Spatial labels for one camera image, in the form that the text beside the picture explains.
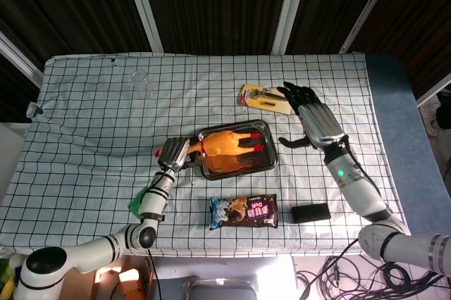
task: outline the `snack package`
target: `snack package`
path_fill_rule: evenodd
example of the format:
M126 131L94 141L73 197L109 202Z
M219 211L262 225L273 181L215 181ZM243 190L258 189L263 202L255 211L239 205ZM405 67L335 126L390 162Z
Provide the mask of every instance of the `snack package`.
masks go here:
M218 227L277 228L277 195L244 196L236 199L210 198L210 230Z

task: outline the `metal tray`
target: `metal tray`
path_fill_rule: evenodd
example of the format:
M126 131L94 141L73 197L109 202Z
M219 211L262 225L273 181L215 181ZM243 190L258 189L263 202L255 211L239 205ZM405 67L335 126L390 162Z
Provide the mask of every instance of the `metal tray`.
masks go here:
M197 153L197 161L200 163L202 175L208 180L218 180L227 177L236 177L248 173L270 170L277 165L278 157L269 125L260 119L248 120L241 123L233 123L208 127L199 132L198 139L203 140L216 132L233 131L236 133L258 132L259 139L241 139L240 147L252 147L256 144L263 145L263 151L250 152L239 156L214 156Z

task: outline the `grid tablecloth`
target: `grid tablecloth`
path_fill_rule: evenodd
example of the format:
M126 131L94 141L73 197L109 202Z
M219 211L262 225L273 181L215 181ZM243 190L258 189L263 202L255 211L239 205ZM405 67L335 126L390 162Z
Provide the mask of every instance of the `grid tablecloth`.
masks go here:
M133 89L142 69L158 94ZM127 205L158 168L152 154L168 137L261 118L279 164L262 173L205 180L198 168L176 175L153 252L177 256L270 256L341 251L368 222L354 214L319 151L291 150L278 137L303 137L295 115L238 104L244 83L311 87L328 104L383 198L403 219L373 112L363 54L177 56L150 53L57 56L46 63L16 172L0 208L0 244L29 252L74 245L138 223ZM209 230L209 197L277 194L279 227ZM332 218L292 224L290 208L326 202Z

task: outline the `black grid line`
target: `black grid line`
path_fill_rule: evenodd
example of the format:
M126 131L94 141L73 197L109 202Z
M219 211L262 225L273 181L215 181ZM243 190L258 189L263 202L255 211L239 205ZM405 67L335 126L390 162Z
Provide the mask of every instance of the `black grid line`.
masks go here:
M154 96L134 90L137 70L158 79ZM207 181L197 168L177 176L156 246L164 256L277 256L339 252L368 222L355 215L312 148L292 150L278 137L303 137L295 115L237 105L246 82L309 85L337 116L357 158L403 218L390 176L364 55L57 56L46 63L38 106L0 208L0 244L23 253L88 242L138 223L127 210L156 172L153 154L168 137L261 118L273 133L279 164L271 171ZM210 196L278 195L279 228L208 230ZM292 206L328 202L332 218L292 224Z

